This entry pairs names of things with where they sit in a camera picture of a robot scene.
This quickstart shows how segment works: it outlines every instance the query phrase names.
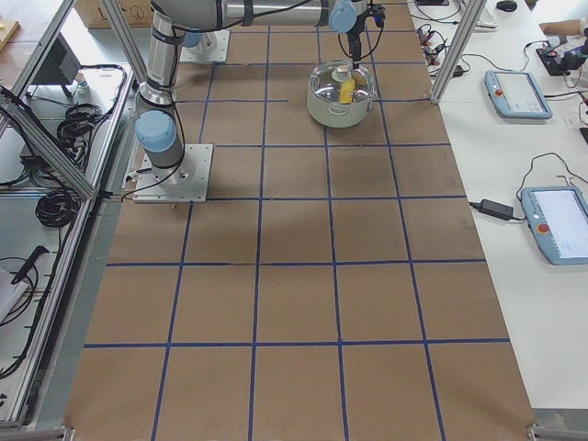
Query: tablet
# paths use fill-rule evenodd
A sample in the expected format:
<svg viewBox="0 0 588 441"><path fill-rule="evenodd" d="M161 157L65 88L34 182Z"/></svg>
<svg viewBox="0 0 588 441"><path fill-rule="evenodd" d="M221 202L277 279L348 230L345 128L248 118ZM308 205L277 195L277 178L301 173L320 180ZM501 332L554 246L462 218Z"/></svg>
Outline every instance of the tablet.
<svg viewBox="0 0 588 441"><path fill-rule="evenodd" d="M588 206L577 187L524 188L521 203L551 264L588 264Z"/></svg>
<svg viewBox="0 0 588 441"><path fill-rule="evenodd" d="M488 71L484 83L503 118L549 119L553 115L531 73Z"/></svg>

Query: computer mouse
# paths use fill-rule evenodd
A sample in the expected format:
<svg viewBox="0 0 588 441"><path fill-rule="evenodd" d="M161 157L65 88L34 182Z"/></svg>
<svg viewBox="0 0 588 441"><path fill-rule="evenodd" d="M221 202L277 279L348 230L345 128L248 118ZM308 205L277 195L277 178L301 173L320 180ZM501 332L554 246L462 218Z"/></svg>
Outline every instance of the computer mouse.
<svg viewBox="0 0 588 441"><path fill-rule="evenodd" d="M517 4L515 0L501 0L496 4L496 7L501 11L513 12L516 10Z"/></svg>

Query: wooden board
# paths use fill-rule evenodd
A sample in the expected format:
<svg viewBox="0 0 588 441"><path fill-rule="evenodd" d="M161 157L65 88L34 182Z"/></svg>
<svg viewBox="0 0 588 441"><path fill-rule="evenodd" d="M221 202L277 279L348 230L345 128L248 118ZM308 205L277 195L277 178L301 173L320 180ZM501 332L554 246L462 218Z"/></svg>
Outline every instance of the wooden board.
<svg viewBox="0 0 588 441"><path fill-rule="evenodd" d="M18 22L15 20L0 20L0 51L8 43L18 26Z"/></svg>

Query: metal mounting plate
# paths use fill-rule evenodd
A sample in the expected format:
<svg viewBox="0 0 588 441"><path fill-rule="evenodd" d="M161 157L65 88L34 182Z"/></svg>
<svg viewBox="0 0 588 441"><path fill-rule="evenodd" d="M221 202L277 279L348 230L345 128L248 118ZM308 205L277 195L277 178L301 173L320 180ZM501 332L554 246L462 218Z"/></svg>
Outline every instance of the metal mounting plate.
<svg viewBox="0 0 588 441"><path fill-rule="evenodd" d="M210 164L212 163L212 144L186 144L184 161L190 161L196 167L194 174L178 184L155 186L133 193L133 200L139 203L170 202L205 202L209 189ZM151 161L145 155L141 168L151 167ZM153 174L140 175L137 188L156 184Z"/></svg>
<svg viewBox="0 0 588 441"><path fill-rule="evenodd" d="M180 54L180 62L185 64L207 64L211 62L227 62L229 52L229 37L231 32L228 29L218 30L214 33L217 37L217 47L213 51L195 55L188 49L183 48Z"/></svg>

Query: metal pot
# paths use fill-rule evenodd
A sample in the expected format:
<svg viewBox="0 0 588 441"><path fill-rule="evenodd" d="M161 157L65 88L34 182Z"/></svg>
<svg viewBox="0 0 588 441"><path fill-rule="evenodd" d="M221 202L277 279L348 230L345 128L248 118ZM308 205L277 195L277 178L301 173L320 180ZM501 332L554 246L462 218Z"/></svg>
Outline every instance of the metal pot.
<svg viewBox="0 0 588 441"><path fill-rule="evenodd" d="M352 90L350 78L355 82ZM312 117L322 125L344 128L355 126L366 117L373 96L374 80L367 69L353 69L348 61L326 62L311 73L306 104Z"/></svg>

